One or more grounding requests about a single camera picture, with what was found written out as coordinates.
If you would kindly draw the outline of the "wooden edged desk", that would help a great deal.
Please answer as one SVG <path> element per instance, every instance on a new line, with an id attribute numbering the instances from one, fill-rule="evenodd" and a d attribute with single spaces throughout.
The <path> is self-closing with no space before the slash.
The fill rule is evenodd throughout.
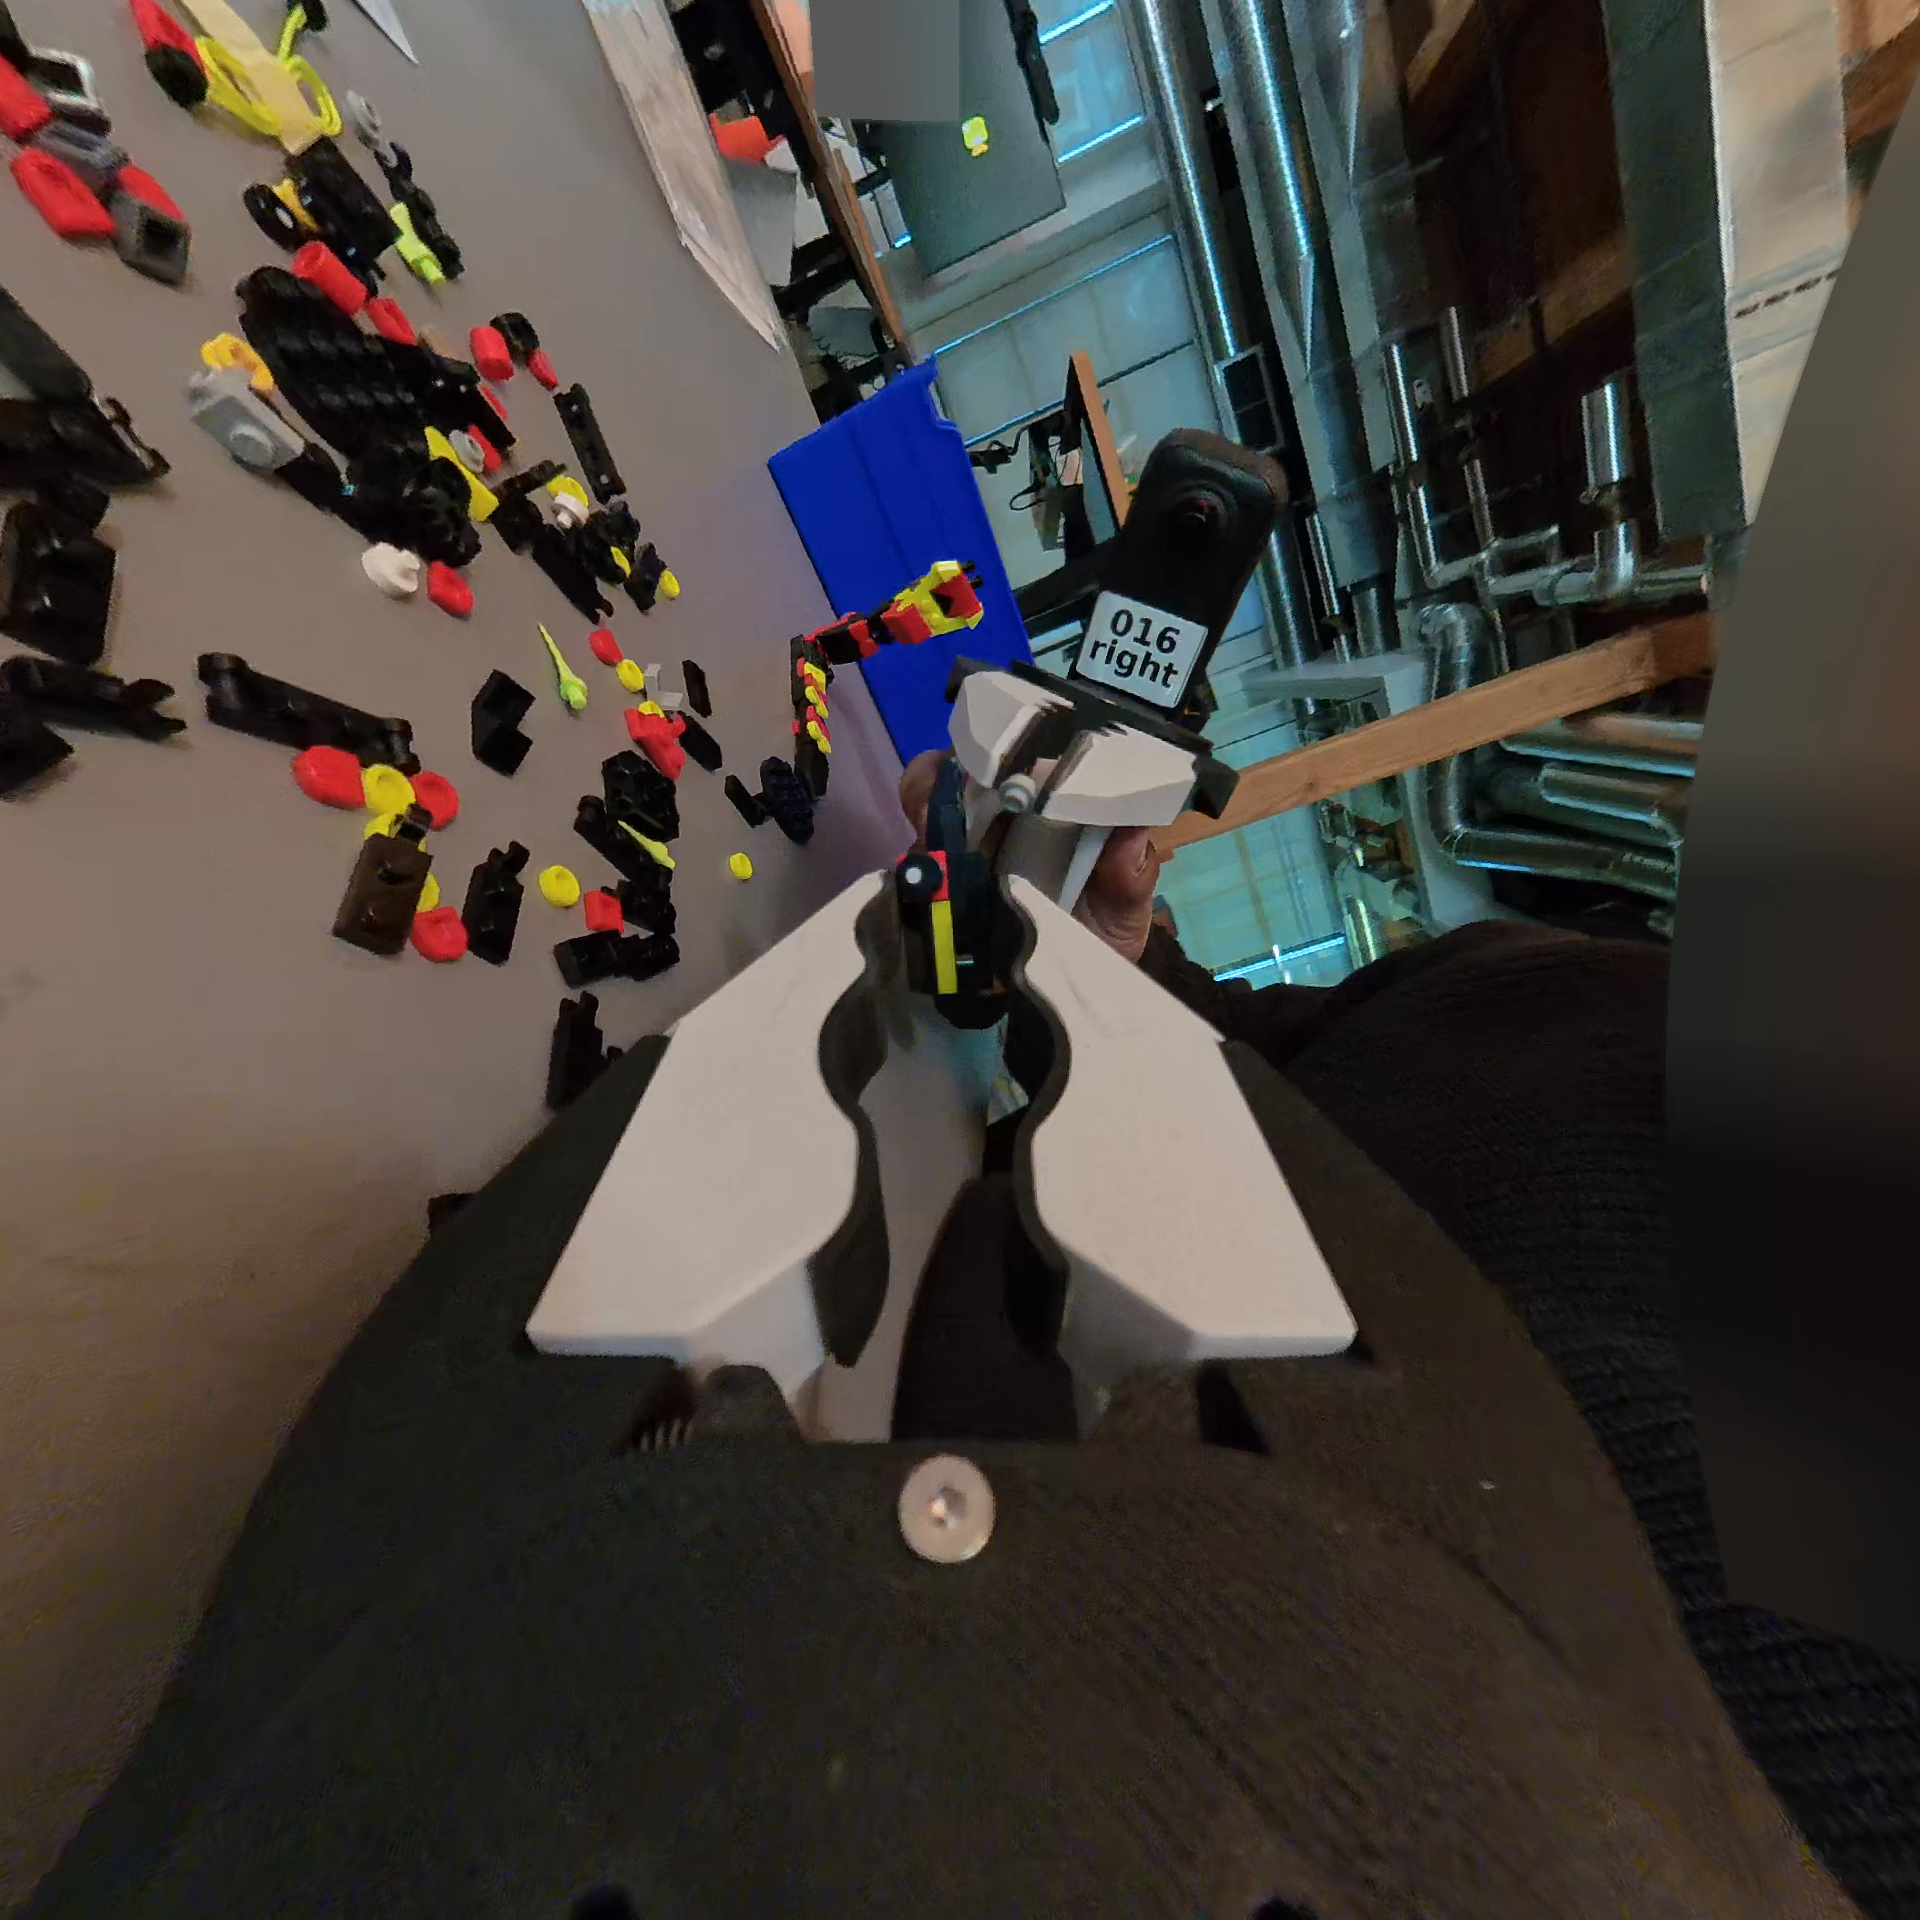
<path id="1" fill-rule="evenodd" d="M 1062 445 L 1076 460 L 1082 514 L 1093 546 L 1111 541 L 1125 526 L 1134 482 L 1128 480 L 1096 370 L 1087 346 L 1075 346 L 1062 388 Z"/>

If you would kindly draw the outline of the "printed paper sheet in plastic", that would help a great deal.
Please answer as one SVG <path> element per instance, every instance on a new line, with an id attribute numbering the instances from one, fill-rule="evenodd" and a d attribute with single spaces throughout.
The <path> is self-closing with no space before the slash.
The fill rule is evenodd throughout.
<path id="1" fill-rule="evenodd" d="M 775 351 L 784 321 L 736 210 L 722 154 L 663 1 L 582 1 L 677 236 L 711 286 Z"/>

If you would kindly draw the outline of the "black round lego plate assembly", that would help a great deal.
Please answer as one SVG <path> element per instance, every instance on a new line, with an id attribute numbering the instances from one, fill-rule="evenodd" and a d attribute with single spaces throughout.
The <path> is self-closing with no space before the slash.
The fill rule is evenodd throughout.
<path id="1" fill-rule="evenodd" d="M 811 841 L 816 797 L 786 758 L 760 758 L 757 784 L 744 782 L 739 773 L 726 773 L 725 796 L 743 824 L 772 824 L 797 848 Z"/>

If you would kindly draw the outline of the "person's right forearm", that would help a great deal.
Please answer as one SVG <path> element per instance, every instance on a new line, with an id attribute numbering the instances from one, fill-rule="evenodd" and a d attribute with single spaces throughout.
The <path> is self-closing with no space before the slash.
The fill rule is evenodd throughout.
<path id="1" fill-rule="evenodd" d="M 1485 1271 L 1643 1257 L 1666 1216 L 1668 951 L 1482 921 L 1330 989 L 1142 970 L 1260 1054 Z"/>

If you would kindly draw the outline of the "dark monitor with yellow sticker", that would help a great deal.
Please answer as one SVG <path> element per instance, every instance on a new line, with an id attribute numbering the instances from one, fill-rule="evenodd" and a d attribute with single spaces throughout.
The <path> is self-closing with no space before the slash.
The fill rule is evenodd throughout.
<path id="1" fill-rule="evenodd" d="M 930 72 L 938 114 L 860 122 L 926 273 L 1066 207 L 1053 143 L 1062 106 L 1036 4 L 958 4 L 956 50 Z"/>

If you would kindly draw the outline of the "small black red lego assembly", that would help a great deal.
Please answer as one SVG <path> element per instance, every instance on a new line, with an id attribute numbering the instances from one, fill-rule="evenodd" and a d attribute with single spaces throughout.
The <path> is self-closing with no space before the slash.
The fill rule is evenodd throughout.
<path id="1" fill-rule="evenodd" d="M 907 984 L 948 1026 L 986 1033 L 1008 1013 L 1002 895 L 992 857 L 968 826 L 964 770 L 948 751 L 914 757 L 900 799 L 914 829 L 894 874 Z"/>

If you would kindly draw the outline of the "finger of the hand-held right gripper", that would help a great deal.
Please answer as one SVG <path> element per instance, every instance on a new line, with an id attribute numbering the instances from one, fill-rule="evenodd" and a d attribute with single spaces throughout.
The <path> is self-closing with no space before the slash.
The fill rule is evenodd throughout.
<path id="1" fill-rule="evenodd" d="M 1055 824 L 1173 824 L 1190 805 L 1200 757 L 1141 730 L 1082 730 L 1040 782 Z"/>
<path id="2" fill-rule="evenodd" d="M 997 796 L 1008 775 L 1037 784 L 1086 729 L 1082 711 L 1053 686 L 1002 668 L 979 668 L 952 686 L 950 753 L 968 797 Z"/>

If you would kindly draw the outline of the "person's dark sweater torso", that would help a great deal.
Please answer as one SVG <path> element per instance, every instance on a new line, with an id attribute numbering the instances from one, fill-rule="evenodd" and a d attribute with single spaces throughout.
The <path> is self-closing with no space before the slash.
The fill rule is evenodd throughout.
<path id="1" fill-rule="evenodd" d="M 1726 1585 L 1675 1344 L 1661 1050 L 1322 1040 L 1286 1076 L 1518 1310 L 1815 1856 L 1866 1916 L 1918 1916 L 1915 1666 Z"/>

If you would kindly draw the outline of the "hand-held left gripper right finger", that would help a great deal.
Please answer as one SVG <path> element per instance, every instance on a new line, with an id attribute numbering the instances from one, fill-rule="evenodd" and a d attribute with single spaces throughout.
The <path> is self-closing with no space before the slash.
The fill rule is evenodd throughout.
<path id="1" fill-rule="evenodd" d="M 1260 1057 L 1036 882 L 1006 879 L 998 904 L 1024 1094 L 1013 1314 L 1068 1368 L 1078 1434 L 1141 1372 L 1348 1352 L 1355 1314 L 1250 1098 Z"/>

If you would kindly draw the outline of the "pile of loose lego pieces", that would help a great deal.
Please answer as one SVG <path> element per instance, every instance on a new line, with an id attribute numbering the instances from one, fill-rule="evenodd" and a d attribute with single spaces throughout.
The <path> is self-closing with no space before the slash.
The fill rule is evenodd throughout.
<path id="1" fill-rule="evenodd" d="M 668 842 L 679 832 L 687 758 L 717 770 L 704 721 L 706 671 L 683 661 L 661 686 L 607 630 L 624 592 L 640 613 L 679 598 L 682 581 L 635 521 L 592 399 L 563 386 L 522 313 L 472 326 L 464 351 L 435 344 L 394 295 L 384 256 L 424 286 L 458 279 L 464 256 L 421 190 L 411 153 L 381 134 L 371 104 L 348 93 L 389 197 L 340 148 L 338 96 L 302 57 L 324 32 L 324 4 L 284 4 L 274 45 L 243 55 L 238 26 L 213 7 L 128 4 L 143 66 L 182 110 L 214 110 L 284 154 L 282 176 L 243 197 L 250 220 L 284 249 L 236 287 L 236 325 L 213 334 L 186 382 L 188 417 L 243 473 L 300 495 L 359 543 L 373 588 L 472 614 L 471 566 L 492 528 L 532 560 L 567 605 L 592 622 L 592 655 L 629 692 L 630 746 L 580 802 L 588 846 L 615 863 L 615 887 L 582 888 L 547 869 L 539 895 L 580 904 L 582 932 L 555 949 L 567 996 L 550 1040 L 544 1102 L 564 1109 L 616 1057 L 592 988 L 646 980 L 682 959 Z M 112 137 L 82 60 L 23 34 L 4 4 L 4 162 L 15 190 L 66 245 L 110 249 L 135 273 L 178 286 L 192 266 L 192 225 L 178 201 Z M 570 461 L 516 450 L 500 388 L 525 372 L 567 432 Z M 102 537 L 117 494 L 156 488 L 168 461 L 128 409 L 66 353 L 4 287 L 4 805 L 36 797 L 74 758 L 74 730 L 168 746 L 186 718 L 163 679 L 108 664 L 117 546 Z M 205 720 L 290 753 L 316 802 L 368 809 L 368 849 L 352 870 L 334 937 L 364 952 L 410 945 L 428 962 L 502 964 L 522 914 L 530 849 L 487 852 L 464 901 L 428 874 L 429 836 L 460 817 L 460 790 L 422 765 L 415 730 L 394 712 L 264 673 L 213 649 L 197 664 Z"/>

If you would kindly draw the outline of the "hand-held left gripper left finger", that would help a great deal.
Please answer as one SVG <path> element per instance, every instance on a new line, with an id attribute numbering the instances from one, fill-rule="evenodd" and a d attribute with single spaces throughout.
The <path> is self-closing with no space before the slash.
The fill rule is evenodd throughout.
<path id="1" fill-rule="evenodd" d="M 539 1352 L 757 1367 L 810 1434 L 890 1434 L 895 937 L 861 874 L 668 1030 L 525 1322 Z"/>

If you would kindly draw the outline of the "long red yellow lego assembly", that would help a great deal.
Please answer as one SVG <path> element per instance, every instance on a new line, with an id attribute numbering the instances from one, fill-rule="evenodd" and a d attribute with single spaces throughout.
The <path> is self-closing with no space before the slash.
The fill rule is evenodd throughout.
<path id="1" fill-rule="evenodd" d="M 894 649 L 919 649 L 938 638 L 972 630 L 982 616 L 981 574 L 968 561 L 940 560 L 886 602 L 789 642 L 792 767 L 811 799 L 828 790 L 831 770 L 830 686 L 836 668 L 852 668 Z"/>

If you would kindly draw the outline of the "wooden beam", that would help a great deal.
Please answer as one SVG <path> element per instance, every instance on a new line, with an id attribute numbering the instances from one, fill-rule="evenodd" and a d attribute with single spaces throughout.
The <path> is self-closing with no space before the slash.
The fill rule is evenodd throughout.
<path id="1" fill-rule="evenodd" d="M 1155 829 L 1166 857 L 1228 832 L 1416 773 L 1491 742 L 1543 729 L 1714 670 L 1714 613 L 1674 614 L 1496 679 L 1411 705 L 1367 726 L 1262 758 L 1239 775 L 1216 817 L 1186 814 Z"/>

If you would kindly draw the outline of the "blue plastic bin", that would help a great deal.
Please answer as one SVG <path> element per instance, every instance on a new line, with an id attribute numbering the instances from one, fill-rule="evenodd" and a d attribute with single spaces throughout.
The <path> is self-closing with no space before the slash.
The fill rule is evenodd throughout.
<path id="1" fill-rule="evenodd" d="M 860 670 L 902 760 L 947 742 L 952 661 L 1030 661 L 1018 594 L 964 437 L 926 361 L 771 456 L 767 468 L 835 614 L 871 613 L 938 560 L 972 561 L 982 616 L 972 630 L 884 645 Z"/>

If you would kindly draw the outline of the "person's right hand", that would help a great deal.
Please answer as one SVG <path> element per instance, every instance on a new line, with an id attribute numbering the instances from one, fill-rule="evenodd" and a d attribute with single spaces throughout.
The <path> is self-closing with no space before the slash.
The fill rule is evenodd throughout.
<path id="1" fill-rule="evenodd" d="M 933 789 L 948 765 L 950 751 L 924 751 L 902 765 L 899 780 L 900 812 L 914 834 L 912 849 L 926 846 L 926 821 Z M 1109 834 L 1072 917 L 1125 962 L 1142 962 L 1155 928 L 1160 849 L 1151 829 L 1118 826 Z"/>

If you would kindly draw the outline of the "metal pipes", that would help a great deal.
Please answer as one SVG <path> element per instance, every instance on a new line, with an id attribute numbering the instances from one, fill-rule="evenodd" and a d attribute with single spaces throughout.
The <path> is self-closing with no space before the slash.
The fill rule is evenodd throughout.
<path id="1" fill-rule="evenodd" d="M 1270 407 L 1296 490 L 1263 575 L 1279 663 L 1243 701 L 1298 746 L 1708 613 L 1733 578 L 1720 537 L 1664 528 L 1618 242 L 1536 257 L 1502 55 L 1527 12 L 1126 7 L 1219 401 Z M 1186 846 L 1174 873 L 1309 824 L 1362 917 L 1664 937 L 1701 726 L 1661 705 L 1710 676 Z"/>

